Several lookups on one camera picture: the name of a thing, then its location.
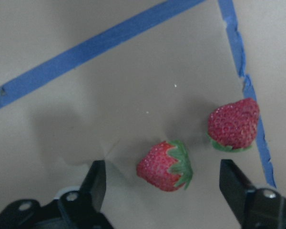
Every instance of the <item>green strawberry calyx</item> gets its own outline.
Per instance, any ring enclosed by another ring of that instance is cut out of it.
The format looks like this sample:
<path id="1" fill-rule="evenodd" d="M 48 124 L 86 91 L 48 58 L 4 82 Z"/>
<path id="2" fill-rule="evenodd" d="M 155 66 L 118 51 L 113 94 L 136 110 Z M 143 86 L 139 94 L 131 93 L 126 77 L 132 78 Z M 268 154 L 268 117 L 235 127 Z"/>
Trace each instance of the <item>green strawberry calyx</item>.
<path id="1" fill-rule="evenodd" d="M 179 180 L 174 184 L 174 187 L 178 187 L 185 183 L 184 189 L 187 189 L 193 177 L 193 170 L 187 150 L 184 144 L 179 140 L 169 141 L 168 144 L 174 147 L 170 148 L 167 151 L 167 154 L 178 160 L 177 163 L 169 168 L 169 173 L 181 175 Z"/>
<path id="2" fill-rule="evenodd" d="M 252 146 L 248 146 L 246 148 L 233 149 L 233 146 L 224 146 L 224 145 L 220 144 L 219 142 L 215 141 L 214 139 L 211 138 L 211 136 L 208 133 L 206 135 L 209 137 L 209 139 L 212 143 L 212 146 L 215 149 L 220 150 L 220 151 L 229 152 L 229 153 L 237 153 L 237 152 L 242 152 L 242 151 L 248 150 L 252 147 Z"/>

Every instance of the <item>screw head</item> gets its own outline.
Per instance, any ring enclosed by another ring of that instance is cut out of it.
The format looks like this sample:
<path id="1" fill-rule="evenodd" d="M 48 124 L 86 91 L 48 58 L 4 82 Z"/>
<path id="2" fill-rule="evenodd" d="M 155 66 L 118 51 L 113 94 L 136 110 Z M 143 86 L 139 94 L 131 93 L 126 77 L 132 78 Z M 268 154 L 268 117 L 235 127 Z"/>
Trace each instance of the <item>screw head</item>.
<path id="1" fill-rule="evenodd" d="M 263 191 L 263 194 L 264 194 L 265 197 L 270 198 L 270 199 L 276 198 L 275 192 L 270 190 L 270 189 L 265 189 Z"/>
<path id="2" fill-rule="evenodd" d="M 70 192 L 67 197 L 66 200 L 67 201 L 75 201 L 78 197 L 78 193 L 77 192 Z"/>
<path id="3" fill-rule="evenodd" d="M 26 211 L 26 210 L 28 210 L 31 206 L 32 206 L 32 202 L 30 202 L 30 201 L 25 201 L 25 202 L 23 202 L 23 203 L 19 206 L 18 210 L 19 210 L 19 211 Z"/>

